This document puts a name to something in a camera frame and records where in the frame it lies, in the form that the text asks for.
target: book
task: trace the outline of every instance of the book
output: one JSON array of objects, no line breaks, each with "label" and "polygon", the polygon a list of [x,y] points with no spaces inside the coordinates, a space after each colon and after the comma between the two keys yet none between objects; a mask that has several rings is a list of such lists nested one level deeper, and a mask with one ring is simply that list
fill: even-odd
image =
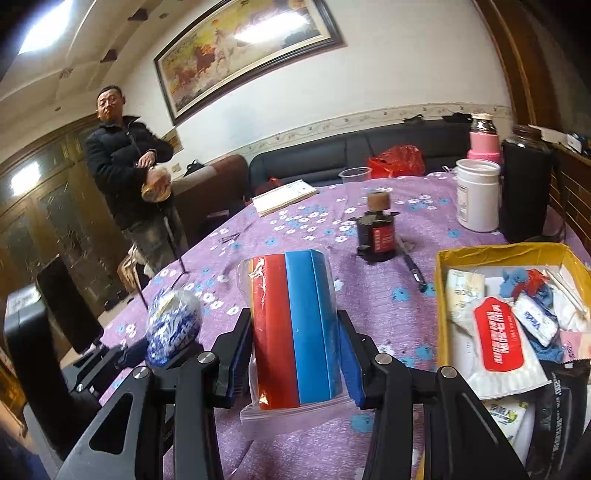
[{"label": "book", "polygon": [[260,216],[265,216],[288,205],[305,200],[316,193],[318,193],[318,190],[312,185],[307,184],[304,180],[296,180],[254,197],[252,203],[256,212]]}]

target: floral border trim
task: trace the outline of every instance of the floral border trim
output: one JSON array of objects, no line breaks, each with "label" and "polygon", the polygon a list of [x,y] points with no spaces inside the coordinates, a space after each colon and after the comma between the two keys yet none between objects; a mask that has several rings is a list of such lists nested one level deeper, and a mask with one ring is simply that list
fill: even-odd
[{"label": "floral border trim", "polygon": [[366,112],[342,115],[336,118],[326,119],[312,124],[303,125],[270,137],[258,140],[243,147],[237,148],[221,157],[211,161],[225,158],[229,155],[239,154],[250,161],[259,153],[291,147],[312,140],[331,137],[332,135],[354,132],[368,128],[383,127],[401,123],[404,118],[410,118],[421,114],[425,119],[439,119],[442,115],[450,115],[454,112],[476,113],[486,112],[494,116],[499,134],[510,129],[513,123],[511,107],[504,105],[482,105],[479,103],[425,103],[422,105],[406,105],[391,108],[381,108]]}]

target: red label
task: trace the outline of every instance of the red label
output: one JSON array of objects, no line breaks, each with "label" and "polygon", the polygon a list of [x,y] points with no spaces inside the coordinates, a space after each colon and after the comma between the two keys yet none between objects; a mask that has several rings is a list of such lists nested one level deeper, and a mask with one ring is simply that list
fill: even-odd
[{"label": "red label", "polygon": [[495,298],[486,299],[474,309],[482,345],[484,368],[509,372],[524,364],[521,338],[511,307]]},{"label": "red label", "polygon": [[374,232],[374,252],[390,252],[394,250],[394,225],[372,228]]}]

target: black puffer jacket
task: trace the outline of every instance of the black puffer jacket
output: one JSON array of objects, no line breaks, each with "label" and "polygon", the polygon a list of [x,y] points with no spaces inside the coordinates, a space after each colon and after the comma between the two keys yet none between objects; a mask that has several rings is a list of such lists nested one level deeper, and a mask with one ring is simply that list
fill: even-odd
[{"label": "black puffer jacket", "polygon": [[121,229],[147,220],[158,212],[158,204],[142,200],[141,188],[148,169],[135,167],[139,158],[148,150],[156,152],[158,163],[167,162],[173,156],[173,148],[155,137],[144,124],[136,122],[137,119],[135,116],[123,117],[125,128],[101,124],[85,144],[90,174]]}]

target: purple tablecloth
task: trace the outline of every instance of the purple tablecloth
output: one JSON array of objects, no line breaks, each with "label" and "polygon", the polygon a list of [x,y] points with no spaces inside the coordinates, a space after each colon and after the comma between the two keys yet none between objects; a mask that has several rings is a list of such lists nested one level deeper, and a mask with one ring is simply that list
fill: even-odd
[{"label": "purple tablecloth", "polygon": [[[358,332],[370,335],[381,351],[410,367],[435,369],[437,320],[433,283],[419,293],[401,259],[368,265],[356,256],[357,206],[369,189],[391,192],[392,208],[400,215],[396,229],[426,280],[433,281],[438,250],[481,244],[503,244],[499,232],[474,233],[456,220],[456,182],[451,174],[376,179],[324,187],[313,197],[280,212],[259,218],[252,206],[192,248],[184,257],[190,278],[186,289],[203,302],[199,339],[211,348],[216,337],[232,330],[246,306],[237,286],[240,261],[256,255],[322,248],[329,256],[339,308],[346,309]],[[551,211],[548,229],[560,219]],[[222,237],[240,233],[232,243]],[[567,243],[583,261],[591,262],[578,237],[569,229]],[[179,274],[173,264],[153,279],[144,294],[148,301]],[[145,333],[146,312],[139,299],[106,328],[103,341],[112,346],[131,344]],[[124,372],[103,396],[112,394]],[[216,410],[216,424],[225,478],[229,479],[360,479],[373,423],[371,413],[357,412],[305,432],[250,441],[240,429],[239,411]],[[420,416],[415,421],[414,462],[422,452]],[[172,455],[164,459],[164,478],[174,478]]]}]

